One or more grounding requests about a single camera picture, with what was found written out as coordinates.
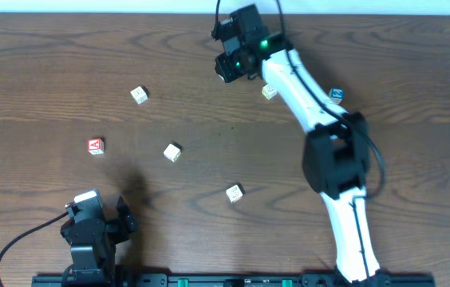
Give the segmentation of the red letter I block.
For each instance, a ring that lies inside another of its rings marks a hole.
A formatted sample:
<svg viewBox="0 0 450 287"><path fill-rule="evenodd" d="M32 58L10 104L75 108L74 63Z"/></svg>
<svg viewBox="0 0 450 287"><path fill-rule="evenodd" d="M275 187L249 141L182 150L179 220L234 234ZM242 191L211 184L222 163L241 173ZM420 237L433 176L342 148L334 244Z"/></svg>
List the red letter I block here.
<svg viewBox="0 0 450 287"><path fill-rule="evenodd" d="M278 94L278 91L273 85L267 84L262 88L262 94L270 100Z"/></svg>

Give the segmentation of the blue number 2 block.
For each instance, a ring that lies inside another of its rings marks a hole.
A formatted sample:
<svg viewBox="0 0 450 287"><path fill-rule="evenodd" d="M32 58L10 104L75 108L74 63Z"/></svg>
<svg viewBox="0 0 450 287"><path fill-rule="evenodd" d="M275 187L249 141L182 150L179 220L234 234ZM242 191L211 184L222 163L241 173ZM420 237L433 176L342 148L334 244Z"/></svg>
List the blue number 2 block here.
<svg viewBox="0 0 450 287"><path fill-rule="evenodd" d="M335 104L340 104L344 98L344 91L341 88L332 88L328 96Z"/></svg>

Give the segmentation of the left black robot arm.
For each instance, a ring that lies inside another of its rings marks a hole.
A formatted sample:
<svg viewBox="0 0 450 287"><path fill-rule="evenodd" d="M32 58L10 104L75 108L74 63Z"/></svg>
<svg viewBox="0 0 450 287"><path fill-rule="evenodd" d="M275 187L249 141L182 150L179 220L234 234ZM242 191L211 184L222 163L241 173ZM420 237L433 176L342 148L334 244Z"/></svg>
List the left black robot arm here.
<svg viewBox="0 0 450 287"><path fill-rule="evenodd" d="M70 245L73 279L66 273L63 285L132 286L132 275L115 260L116 246L137 231L137 223L128 204L119 197L117 216L107 219L101 196L89 191L65 205L69 220L61 227L61 236Z"/></svg>

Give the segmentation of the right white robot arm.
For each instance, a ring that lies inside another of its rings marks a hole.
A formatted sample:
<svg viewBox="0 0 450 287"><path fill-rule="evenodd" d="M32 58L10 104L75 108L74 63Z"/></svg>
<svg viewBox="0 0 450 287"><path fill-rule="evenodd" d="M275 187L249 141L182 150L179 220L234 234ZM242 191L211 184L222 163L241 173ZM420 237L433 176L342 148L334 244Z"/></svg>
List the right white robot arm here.
<svg viewBox="0 0 450 287"><path fill-rule="evenodd" d="M370 160L379 167L376 192L385 185L385 161L368 135L365 118L334 103L306 70L286 32L270 33L256 5L216 20L211 37L223 53L215 71L230 83L262 78L283 98L306 135L302 172L328 210L337 271L351 284L369 284L380 269L369 236L365 204L375 198L366 189Z"/></svg>

